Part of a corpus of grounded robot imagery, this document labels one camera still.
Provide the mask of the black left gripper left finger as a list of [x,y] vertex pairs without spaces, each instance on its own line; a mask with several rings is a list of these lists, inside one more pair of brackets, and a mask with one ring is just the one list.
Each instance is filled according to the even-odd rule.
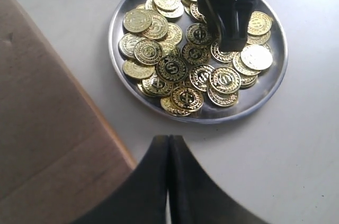
[[73,223],[166,223],[168,150],[169,136],[155,136],[128,178]]

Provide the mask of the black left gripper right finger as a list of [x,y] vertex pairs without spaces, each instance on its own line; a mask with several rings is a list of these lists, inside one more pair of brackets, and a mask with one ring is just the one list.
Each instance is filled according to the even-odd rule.
[[266,223],[225,193],[205,172],[183,137],[169,137],[172,223]]

